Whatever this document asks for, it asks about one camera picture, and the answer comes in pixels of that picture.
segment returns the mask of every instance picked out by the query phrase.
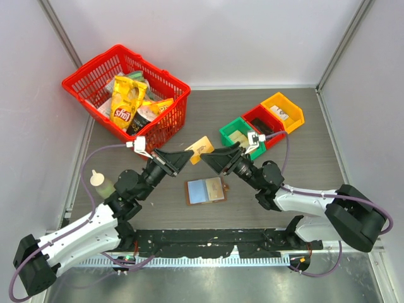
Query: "storage bin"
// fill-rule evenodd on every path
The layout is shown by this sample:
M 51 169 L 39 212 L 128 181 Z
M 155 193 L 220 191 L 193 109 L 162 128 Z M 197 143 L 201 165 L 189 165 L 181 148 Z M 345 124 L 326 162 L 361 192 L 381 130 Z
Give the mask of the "storage bin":
M 300 107 L 291 102 L 282 93 L 276 93 L 274 96 L 261 102 L 261 105 L 270 111 L 281 123 L 288 134 L 304 124 L 303 111 Z M 276 112 L 271 110 L 271 107 L 276 105 L 286 113 L 289 118 L 283 120 Z
M 259 134 L 263 134 L 263 132 L 259 131 L 259 129 L 254 127 L 254 125 L 251 123 L 255 118 L 261 120 L 265 125 L 272 129 L 274 133 L 276 133 L 277 131 L 285 130 L 282 122 L 275 117 L 275 114 L 272 114 L 270 111 L 266 110 L 261 104 L 258 104 L 257 106 L 255 106 L 255 108 L 246 112 L 241 117 L 245 121 L 247 121 L 254 129 L 257 129 L 257 132 Z M 265 141 L 266 149 L 268 150 L 269 148 L 277 144 L 285 136 L 285 134 L 279 134 L 278 136 Z
M 248 131 L 257 131 L 253 127 L 251 127 L 246 121 L 243 120 L 242 117 L 238 117 L 236 120 L 228 123 L 226 126 L 222 127 L 219 132 L 220 136 L 222 137 L 222 144 L 224 146 L 233 145 L 233 142 L 229 136 L 234 133 L 235 131 L 240 131 L 244 136 L 247 136 Z M 266 151 L 265 144 L 263 142 L 259 142 L 259 147 L 250 153 L 251 160 L 256 159 L 260 155 L 262 155 Z
M 162 99 L 174 98 L 174 103 L 140 132 L 130 136 L 96 108 L 110 97 L 110 93 L 104 89 L 109 79 L 119 72 L 128 74 L 138 70 L 142 70 L 145 79 L 149 81 L 151 92 Z M 115 45 L 88 61 L 74 74 L 67 77 L 62 82 L 62 86 L 84 106 L 98 123 L 122 142 L 133 141 L 136 136 L 146 136 L 148 152 L 161 147 L 184 126 L 187 96 L 191 92 L 188 85 L 173 77 L 168 71 L 156 68 L 144 60 L 141 55 L 122 45 Z

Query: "floor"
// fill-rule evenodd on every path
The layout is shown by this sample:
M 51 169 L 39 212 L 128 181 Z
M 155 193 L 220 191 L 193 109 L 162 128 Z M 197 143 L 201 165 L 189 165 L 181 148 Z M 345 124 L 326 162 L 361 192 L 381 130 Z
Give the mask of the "floor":
M 329 270 L 337 254 L 313 254 L 310 272 Z M 310 278 L 286 267 L 145 268 L 107 277 L 110 268 L 73 268 L 48 291 L 46 303 L 305 303 L 383 302 L 367 254 L 344 254 L 339 269 Z
M 195 91 L 188 98 L 186 124 L 162 149 L 178 151 L 207 135 L 213 146 L 220 148 L 218 130 L 253 108 L 263 100 L 281 91 L 302 108 L 306 123 L 290 135 L 291 153 L 284 173 L 287 184 L 310 189 L 336 189 L 342 184 L 323 114 L 312 88 L 285 90 L 213 90 Z M 99 124 L 94 125 L 88 153 L 105 145 L 120 143 Z M 258 166 L 273 160 L 282 166 L 285 158 L 285 140 L 256 159 Z M 106 150 L 94 156 L 85 170 L 86 181 L 95 169 L 114 181 L 125 169 L 138 172 L 144 160 L 128 149 Z M 221 203 L 188 206 L 184 183 L 186 181 L 215 177 L 203 162 L 188 163 L 176 177 L 166 177 L 142 202 L 143 209 L 132 220 L 136 229 L 220 229 L 286 227 L 295 213 L 266 211 L 255 200 L 255 190 L 236 175 L 225 177 L 230 186 L 228 200 Z M 91 210 L 89 199 L 80 186 L 74 203 L 72 220 Z

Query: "translucent bottle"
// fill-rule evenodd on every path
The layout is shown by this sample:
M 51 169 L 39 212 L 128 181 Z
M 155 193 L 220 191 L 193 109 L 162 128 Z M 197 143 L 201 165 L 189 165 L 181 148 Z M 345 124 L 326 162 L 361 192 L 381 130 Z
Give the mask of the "translucent bottle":
M 103 174 L 92 170 L 93 175 L 90 178 L 90 184 L 95 187 L 96 192 L 103 199 L 107 199 L 114 191 L 114 184 L 111 180 L 104 177 Z

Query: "yellow bin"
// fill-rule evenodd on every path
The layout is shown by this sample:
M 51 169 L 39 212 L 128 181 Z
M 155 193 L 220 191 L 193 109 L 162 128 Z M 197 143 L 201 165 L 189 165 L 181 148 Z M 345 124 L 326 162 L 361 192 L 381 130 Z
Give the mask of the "yellow bin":
M 282 122 L 288 134 L 304 124 L 303 110 L 282 93 L 274 94 L 262 101 L 261 105 Z

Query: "white backdrop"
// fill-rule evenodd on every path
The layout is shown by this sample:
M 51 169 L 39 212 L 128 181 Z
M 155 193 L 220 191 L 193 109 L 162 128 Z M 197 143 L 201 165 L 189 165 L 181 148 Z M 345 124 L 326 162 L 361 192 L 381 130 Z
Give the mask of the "white backdrop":
M 62 88 L 75 71 L 38 2 L 0 2 L 0 302 L 20 239 L 57 228 L 88 114 Z M 17 280 L 17 298 L 27 294 Z
M 196 86 L 316 85 L 360 0 L 52 0 L 81 60 L 124 44 Z
M 375 1 L 324 87 L 350 180 L 395 219 L 382 236 L 404 286 L 403 1 Z

